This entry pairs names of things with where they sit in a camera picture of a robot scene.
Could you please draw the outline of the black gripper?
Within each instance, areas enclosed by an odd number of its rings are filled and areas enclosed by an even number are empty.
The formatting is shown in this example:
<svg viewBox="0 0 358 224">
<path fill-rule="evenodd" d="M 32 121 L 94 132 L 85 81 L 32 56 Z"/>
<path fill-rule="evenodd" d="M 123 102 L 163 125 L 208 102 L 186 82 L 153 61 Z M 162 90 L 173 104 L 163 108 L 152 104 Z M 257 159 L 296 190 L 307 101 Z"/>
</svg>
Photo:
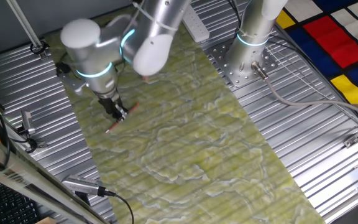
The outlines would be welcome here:
<svg viewBox="0 0 358 224">
<path fill-rule="evenodd" d="M 113 97 L 99 97 L 99 103 L 115 120 L 125 120 L 128 110 L 121 106 L 121 97 L 114 95 Z"/>
</svg>

